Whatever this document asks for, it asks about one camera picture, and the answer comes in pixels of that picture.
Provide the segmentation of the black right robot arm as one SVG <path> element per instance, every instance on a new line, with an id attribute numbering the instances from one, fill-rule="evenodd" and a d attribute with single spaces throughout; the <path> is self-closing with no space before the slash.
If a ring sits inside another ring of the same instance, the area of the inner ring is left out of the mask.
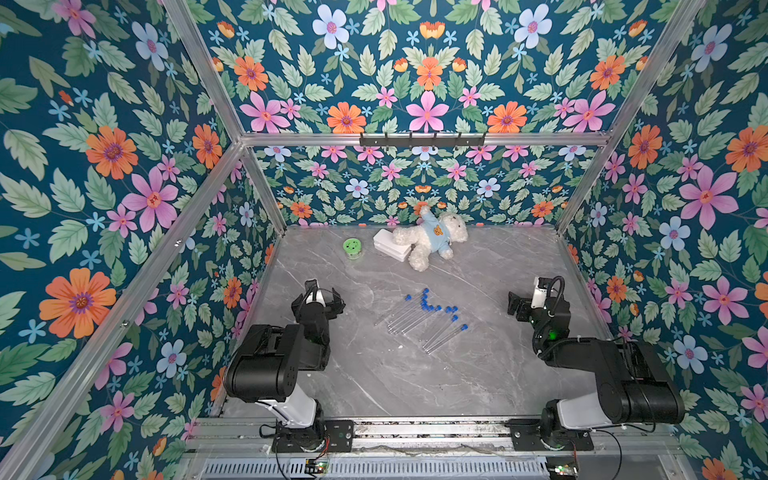
<path id="1" fill-rule="evenodd" d="M 531 347 L 547 366 L 593 375 L 595 390 L 570 399 L 550 400 L 539 419 L 527 425 L 509 420 L 513 444 L 532 450 L 593 447 L 590 432 L 632 427 L 649 433 L 658 425 L 677 425 L 685 416 L 680 390 L 645 343 L 570 335 L 570 303 L 565 279 L 537 277 L 533 293 L 508 294 L 507 313 L 532 327 Z"/>

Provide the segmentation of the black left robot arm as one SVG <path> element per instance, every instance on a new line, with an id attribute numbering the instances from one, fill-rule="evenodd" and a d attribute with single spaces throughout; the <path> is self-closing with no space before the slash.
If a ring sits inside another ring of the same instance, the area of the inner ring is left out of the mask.
<path id="1" fill-rule="evenodd" d="M 322 407 L 298 385 L 302 371 L 322 371 L 330 359 L 330 322 L 344 312 L 339 292 L 305 282 L 304 292 L 290 305 L 294 321 L 286 326 L 250 327 L 226 371 L 228 396 L 267 409 L 283 427 L 320 427 Z"/>

